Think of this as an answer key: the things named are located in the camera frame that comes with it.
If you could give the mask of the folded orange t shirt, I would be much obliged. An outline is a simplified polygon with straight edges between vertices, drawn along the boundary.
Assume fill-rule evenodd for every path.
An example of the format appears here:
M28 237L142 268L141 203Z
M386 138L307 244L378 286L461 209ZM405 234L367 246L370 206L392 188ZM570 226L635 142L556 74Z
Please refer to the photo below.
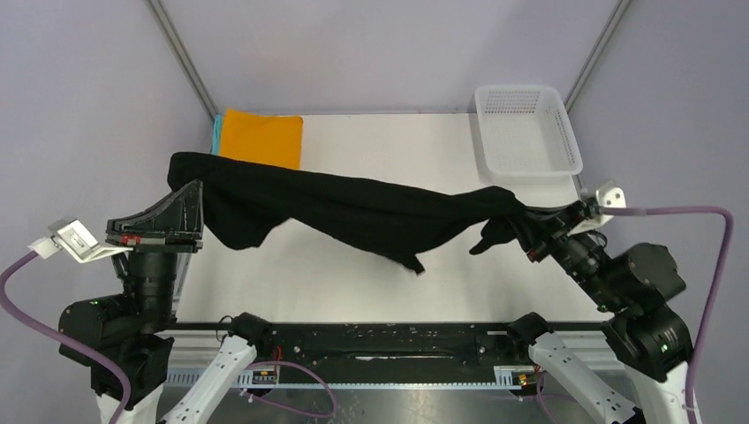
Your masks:
M265 116L227 109L220 121L215 155L300 169L303 117Z

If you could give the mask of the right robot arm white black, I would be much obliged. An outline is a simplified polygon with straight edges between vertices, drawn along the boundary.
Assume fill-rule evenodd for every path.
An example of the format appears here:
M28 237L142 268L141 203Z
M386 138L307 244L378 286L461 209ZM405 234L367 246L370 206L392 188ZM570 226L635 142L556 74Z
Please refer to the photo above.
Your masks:
M639 243L610 257L591 231L577 226L600 207L577 201L557 210L532 210L512 222L532 262L553 258L612 318L600 325L640 396L633 403L605 383L536 313L509 325L506 350L552 376L597 423L697 423L687 405L686 377L694 351L684 321L668 301L685 290L666 246Z

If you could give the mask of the black t shirt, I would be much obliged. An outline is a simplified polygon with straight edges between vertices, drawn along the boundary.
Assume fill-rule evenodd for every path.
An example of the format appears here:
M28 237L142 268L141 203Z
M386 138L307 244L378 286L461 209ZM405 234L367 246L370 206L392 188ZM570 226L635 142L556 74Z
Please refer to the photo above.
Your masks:
M446 194L210 154L174 154L170 188L193 181L203 184L204 223L233 250L260 246L273 229L293 219L421 274L425 268L418 254L477 223L484 226L471 255L513 240L528 246L532 239L528 207L498 186Z

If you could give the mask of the white plastic basket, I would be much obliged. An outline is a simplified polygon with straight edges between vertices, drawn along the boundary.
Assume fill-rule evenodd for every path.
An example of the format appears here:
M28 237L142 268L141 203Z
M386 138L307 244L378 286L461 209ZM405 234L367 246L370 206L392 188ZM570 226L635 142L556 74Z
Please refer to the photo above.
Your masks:
M571 178L583 170L579 145L559 92L549 86L498 84L474 92L484 163L498 178Z

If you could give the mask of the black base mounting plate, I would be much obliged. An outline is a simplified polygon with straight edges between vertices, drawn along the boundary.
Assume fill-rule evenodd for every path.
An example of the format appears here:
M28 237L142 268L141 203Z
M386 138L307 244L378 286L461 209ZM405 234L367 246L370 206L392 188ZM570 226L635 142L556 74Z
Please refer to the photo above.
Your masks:
M274 324L260 361L285 382L488 382L494 367L533 371L504 323Z

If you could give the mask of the aluminium frame rail right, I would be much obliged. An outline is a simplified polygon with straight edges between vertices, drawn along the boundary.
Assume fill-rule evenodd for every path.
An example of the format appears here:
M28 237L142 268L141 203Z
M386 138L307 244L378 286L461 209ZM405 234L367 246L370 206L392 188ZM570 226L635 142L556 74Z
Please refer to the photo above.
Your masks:
M593 47L587 55L576 79L573 81L568 95L564 100L564 106L568 114L571 114L574 110L580 96L585 91L589 80L593 76L594 71L608 49L609 44L614 39L617 29L623 22L632 4L632 0L617 0L615 2L614 8L597 36Z

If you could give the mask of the folded cyan t shirt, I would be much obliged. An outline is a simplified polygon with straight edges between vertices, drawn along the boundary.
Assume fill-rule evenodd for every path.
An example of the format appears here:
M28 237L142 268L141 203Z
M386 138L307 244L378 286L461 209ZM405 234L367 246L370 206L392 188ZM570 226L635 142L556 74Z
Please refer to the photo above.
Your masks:
M218 155L219 149L220 149L220 139L221 139L221 133L223 129L223 114L217 114L214 118L213 123L213 130L212 130L212 140L211 140L211 148L210 153L212 155Z

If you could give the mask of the aluminium frame rail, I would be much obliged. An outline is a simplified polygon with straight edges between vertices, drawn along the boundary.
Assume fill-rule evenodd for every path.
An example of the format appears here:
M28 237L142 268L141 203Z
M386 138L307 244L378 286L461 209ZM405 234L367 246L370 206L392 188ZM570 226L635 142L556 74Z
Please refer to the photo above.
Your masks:
M146 0L145 4L161 31L163 39L176 58L186 80L194 91L201 107L205 110L208 118L214 121L216 115L219 113L219 109L212 95L209 93L208 87L203 81L198 68L194 64L176 25L173 23L166 5L161 0Z
M568 114L571 114L574 110L580 96L585 91L589 80L593 76L594 71L608 49L609 44L614 39L617 29L623 22L632 4L632 0L617 0L615 2L614 8L597 36L593 47L587 55L576 79L573 81L568 95L564 100L564 106Z

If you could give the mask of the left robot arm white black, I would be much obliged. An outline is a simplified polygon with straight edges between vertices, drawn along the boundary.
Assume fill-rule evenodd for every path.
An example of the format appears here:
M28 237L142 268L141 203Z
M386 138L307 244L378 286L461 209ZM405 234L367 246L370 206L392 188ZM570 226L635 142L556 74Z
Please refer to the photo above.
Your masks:
M231 333L228 348L181 405L158 417L174 345L160 334L176 321L183 260L202 247L202 195L202 182L191 181L138 214L109 220L103 242L79 220L50 229L56 244L79 263L111 259L122 283L119 294L69 305L57 325L68 338L60 353L91 371L104 423L204 423L242 371L273 354L269 334L248 328Z

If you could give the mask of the aluminium frame rail left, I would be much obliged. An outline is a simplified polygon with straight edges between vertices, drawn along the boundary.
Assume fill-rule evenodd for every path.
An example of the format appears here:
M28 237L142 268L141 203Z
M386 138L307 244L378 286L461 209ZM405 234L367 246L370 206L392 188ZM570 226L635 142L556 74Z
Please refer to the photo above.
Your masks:
M198 68L194 64L176 25L173 23L166 5L161 0L146 0L145 4L161 31L163 39L176 58L186 80L194 91L201 107L205 110L208 118L214 121L216 115L219 113L219 109L212 95L209 93L208 87L203 81Z

